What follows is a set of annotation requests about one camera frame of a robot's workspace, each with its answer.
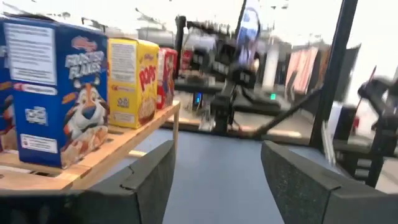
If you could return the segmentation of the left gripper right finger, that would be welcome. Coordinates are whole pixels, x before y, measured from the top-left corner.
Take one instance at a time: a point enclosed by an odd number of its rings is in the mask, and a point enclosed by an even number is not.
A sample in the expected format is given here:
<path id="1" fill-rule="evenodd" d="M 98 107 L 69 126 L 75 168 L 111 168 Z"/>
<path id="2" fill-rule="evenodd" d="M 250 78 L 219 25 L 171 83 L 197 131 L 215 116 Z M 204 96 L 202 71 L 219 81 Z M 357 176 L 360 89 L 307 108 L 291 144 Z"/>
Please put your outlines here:
<path id="1" fill-rule="evenodd" d="M 397 195 L 339 174 L 271 141 L 261 162 L 285 223 L 397 223 Z"/>

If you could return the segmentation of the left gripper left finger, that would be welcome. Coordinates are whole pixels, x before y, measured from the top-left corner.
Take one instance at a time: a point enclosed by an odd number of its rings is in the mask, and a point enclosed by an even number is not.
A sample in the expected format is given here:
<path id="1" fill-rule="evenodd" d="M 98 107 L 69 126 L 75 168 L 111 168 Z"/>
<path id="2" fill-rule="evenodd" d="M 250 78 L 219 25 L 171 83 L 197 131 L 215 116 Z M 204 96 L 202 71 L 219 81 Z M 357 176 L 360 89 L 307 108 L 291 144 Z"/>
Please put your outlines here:
<path id="1" fill-rule="evenodd" d="M 3 190 L 1 223 L 162 223 L 175 170 L 168 140 L 83 190 Z"/>

